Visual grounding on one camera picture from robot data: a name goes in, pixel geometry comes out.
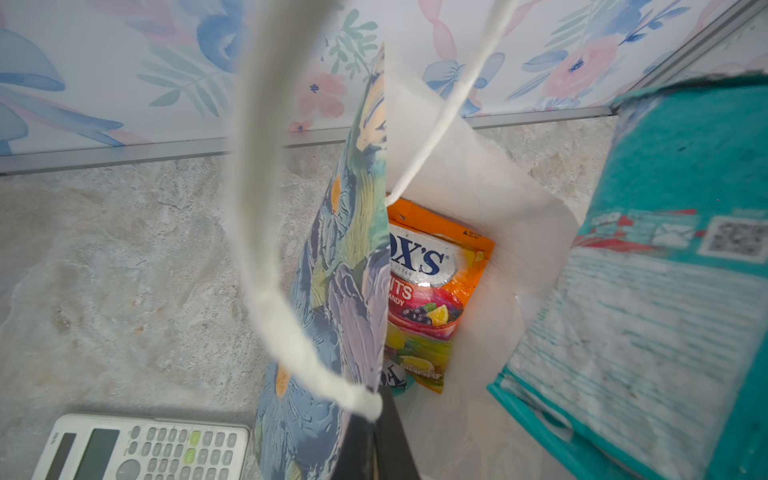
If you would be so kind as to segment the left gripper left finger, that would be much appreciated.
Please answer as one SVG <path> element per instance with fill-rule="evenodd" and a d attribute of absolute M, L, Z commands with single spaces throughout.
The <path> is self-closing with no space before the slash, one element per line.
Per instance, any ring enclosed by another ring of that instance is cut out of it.
<path fill-rule="evenodd" d="M 375 424 L 352 415 L 331 479 L 373 480 L 375 474 Z"/>

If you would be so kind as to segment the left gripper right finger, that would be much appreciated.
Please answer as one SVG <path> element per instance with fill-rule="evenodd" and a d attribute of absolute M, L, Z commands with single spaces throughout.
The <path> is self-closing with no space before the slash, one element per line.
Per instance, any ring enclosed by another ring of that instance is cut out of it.
<path fill-rule="evenodd" d="M 381 386 L 379 393 L 383 401 L 383 409 L 374 432 L 375 478 L 420 480 L 392 391 L 387 386 Z"/>

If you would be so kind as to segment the mint Fox's candy bag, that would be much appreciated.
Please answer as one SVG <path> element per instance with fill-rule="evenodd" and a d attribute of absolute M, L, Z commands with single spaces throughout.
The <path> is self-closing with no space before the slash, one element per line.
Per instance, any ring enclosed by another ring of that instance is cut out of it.
<path fill-rule="evenodd" d="M 415 383 L 413 376 L 398 363 L 385 358 L 380 372 L 380 385 L 394 397 L 404 394 Z"/>

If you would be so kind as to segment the orange Fox's candy bag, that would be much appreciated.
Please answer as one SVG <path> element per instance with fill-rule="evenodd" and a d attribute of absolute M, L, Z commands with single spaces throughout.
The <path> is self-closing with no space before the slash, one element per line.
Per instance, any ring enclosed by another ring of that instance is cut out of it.
<path fill-rule="evenodd" d="M 385 357 L 442 393 L 456 334 L 495 243 L 411 201 L 387 209 L 391 280 Z"/>

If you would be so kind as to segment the teal snack packet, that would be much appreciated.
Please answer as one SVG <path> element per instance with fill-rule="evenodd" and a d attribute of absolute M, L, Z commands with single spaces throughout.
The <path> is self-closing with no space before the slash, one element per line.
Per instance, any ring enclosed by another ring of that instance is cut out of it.
<path fill-rule="evenodd" d="M 578 479 L 767 475 L 767 77 L 640 91 L 490 393 Z"/>

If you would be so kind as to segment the floral paper gift bag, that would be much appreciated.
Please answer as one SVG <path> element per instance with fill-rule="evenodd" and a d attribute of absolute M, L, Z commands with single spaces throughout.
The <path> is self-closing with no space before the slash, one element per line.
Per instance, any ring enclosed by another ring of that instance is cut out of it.
<path fill-rule="evenodd" d="M 489 234 L 498 257 L 470 309 L 447 397 L 413 393 L 396 407 L 419 475 L 508 478 L 516 427 L 487 385 L 525 330 L 517 294 L 552 285 L 577 221 L 562 200 L 406 75 L 393 97 L 405 144 L 394 149 L 377 140 L 347 150 L 285 294 L 277 215 L 290 91 L 332 8 L 329 1 L 275 2 L 239 58 L 227 213 L 244 303 L 274 360 L 254 430 L 260 473 L 329 479 L 351 416 L 376 426 L 390 284 L 385 192 L 445 119 L 449 136 L 436 144 L 435 163 L 415 177 L 414 199 Z"/>

